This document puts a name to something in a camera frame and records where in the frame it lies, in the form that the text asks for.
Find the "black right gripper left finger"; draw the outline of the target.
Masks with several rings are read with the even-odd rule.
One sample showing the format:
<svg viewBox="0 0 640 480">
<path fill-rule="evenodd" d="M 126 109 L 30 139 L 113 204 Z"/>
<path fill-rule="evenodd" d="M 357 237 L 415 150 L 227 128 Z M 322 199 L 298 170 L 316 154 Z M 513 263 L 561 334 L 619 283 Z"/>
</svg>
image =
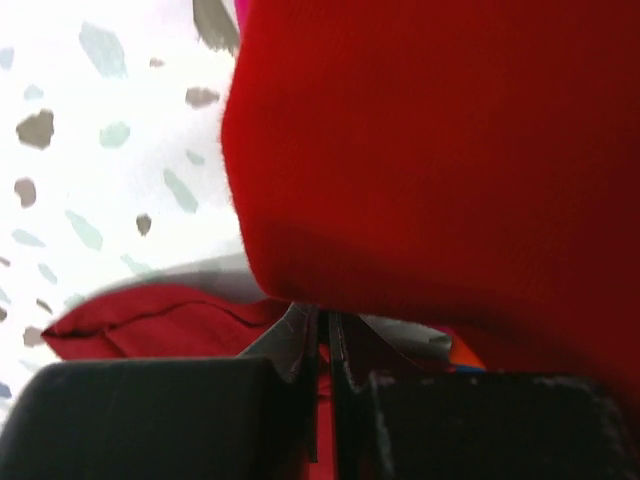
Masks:
<svg viewBox="0 0 640 480">
<path fill-rule="evenodd" d="M 317 318 L 291 305 L 235 357 L 41 369 L 1 434 L 5 479 L 304 479 L 317 458 Z"/>
</svg>

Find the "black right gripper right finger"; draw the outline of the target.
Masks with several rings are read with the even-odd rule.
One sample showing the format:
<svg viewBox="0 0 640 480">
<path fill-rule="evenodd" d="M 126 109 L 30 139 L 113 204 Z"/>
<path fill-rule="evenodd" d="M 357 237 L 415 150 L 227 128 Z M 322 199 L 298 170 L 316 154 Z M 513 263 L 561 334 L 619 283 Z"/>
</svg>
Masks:
<svg viewBox="0 0 640 480">
<path fill-rule="evenodd" d="M 635 479 L 617 405 L 589 379 L 428 372 L 359 317 L 327 317 L 340 479 Z"/>
</svg>

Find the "dark red t shirt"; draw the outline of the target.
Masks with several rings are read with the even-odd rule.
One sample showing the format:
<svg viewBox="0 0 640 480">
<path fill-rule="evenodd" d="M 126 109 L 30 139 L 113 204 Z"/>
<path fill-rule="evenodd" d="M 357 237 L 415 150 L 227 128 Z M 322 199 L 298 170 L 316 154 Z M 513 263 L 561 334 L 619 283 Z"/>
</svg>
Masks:
<svg viewBox="0 0 640 480">
<path fill-rule="evenodd" d="M 144 286 L 74 307 L 41 334 L 64 360 L 233 356 L 289 309 L 233 304 L 182 286 Z"/>
</svg>

